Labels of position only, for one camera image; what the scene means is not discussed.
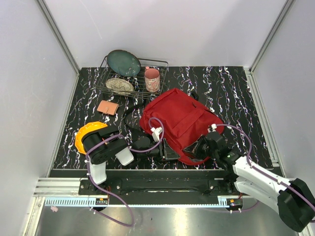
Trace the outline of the teal round plate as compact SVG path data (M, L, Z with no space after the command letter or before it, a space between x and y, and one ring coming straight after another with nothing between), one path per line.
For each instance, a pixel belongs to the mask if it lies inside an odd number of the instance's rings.
M139 59L125 50L113 50L107 55L108 66L121 76L134 77L141 70Z

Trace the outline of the beige patterned plate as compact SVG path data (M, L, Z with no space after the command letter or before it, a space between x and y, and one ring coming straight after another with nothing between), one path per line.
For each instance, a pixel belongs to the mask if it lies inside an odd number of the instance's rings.
M124 79L110 78L106 81L105 85L117 94L125 95L134 91L133 85Z

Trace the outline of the pink patterned mug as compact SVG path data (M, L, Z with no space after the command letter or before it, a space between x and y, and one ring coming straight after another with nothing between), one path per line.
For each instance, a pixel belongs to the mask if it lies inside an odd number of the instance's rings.
M160 73L158 69L145 67L145 86L148 92L157 92L160 89Z

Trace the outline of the orange yellow plate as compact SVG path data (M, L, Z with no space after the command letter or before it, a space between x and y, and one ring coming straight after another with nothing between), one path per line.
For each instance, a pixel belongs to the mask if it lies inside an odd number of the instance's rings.
M100 130L102 128L107 127L108 125L105 123L102 123L100 121L95 121L95 122L89 122L83 127L81 127L78 132L76 133L75 136L75 147L77 148L78 152L81 154L86 154L86 151L84 149L83 145L83 137L93 131Z

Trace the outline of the red student backpack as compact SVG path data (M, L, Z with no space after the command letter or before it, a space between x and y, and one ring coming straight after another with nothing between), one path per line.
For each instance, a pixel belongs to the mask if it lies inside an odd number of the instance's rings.
M140 127L151 135L152 127L164 127L164 138L167 144L180 156L179 161L186 165L200 165L210 157L193 157L184 153L184 148L192 145L201 135L208 133L212 124L223 124L223 121L205 105L178 88L162 93L150 103L139 103L127 109L123 115L144 107Z

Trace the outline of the aluminium frame rail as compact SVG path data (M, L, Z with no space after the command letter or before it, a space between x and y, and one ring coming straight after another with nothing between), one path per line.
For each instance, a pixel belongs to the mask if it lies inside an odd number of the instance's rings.
M41 178L34 191L47 206L66 207L228 207L230 199L244 195L202 195L192 192L129 193L113 196L100 191L86 178Z

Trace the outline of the pink leather wallet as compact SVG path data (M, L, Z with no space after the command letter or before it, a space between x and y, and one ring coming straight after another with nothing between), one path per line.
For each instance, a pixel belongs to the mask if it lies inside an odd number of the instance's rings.
M119 104L117 103L102 100L97 108L97 111L103 114L113 116L116 114L118 107L119 107Z

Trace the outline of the dark wire dish rack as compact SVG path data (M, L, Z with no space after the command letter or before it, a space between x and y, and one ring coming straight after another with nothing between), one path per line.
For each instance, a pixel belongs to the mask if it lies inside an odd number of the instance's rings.
M96 79L94 86L104 94L122 95L128 97L150 99L161 95L166 89L165 78L169 71L169 63L164 60L156 59L139 59L141 70L135 77L122 76L112 70L108 65L107 57L104 57L99 67L99 77ZM157 92L149 92L145 85L145 68L150 67L157 69L160 74L160 89ZM123 82L123 90L113 88L114 83L108 80L121 79Z

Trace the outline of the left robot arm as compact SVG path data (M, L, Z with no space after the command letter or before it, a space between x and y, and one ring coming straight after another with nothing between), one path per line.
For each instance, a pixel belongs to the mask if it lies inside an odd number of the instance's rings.
M82 127L76 136L75 144L78 151L86 156L88 176L92 179L89 189L97 195L106 190L106 165L111 159L128 166L146 156L158 161L180 158L165 138L150 138L145 135L129 145L117 127L100 122L89 123Z

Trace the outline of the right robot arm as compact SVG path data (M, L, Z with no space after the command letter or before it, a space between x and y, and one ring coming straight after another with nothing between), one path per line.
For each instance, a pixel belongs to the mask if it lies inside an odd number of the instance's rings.
M223 183L227 194L240 192L257 199L292 230L300 233L315 221L315 198L303 180L289 180L255 164L229 148L218 132L200 136L183 152L193 158L214 158L220 168L232 175Z

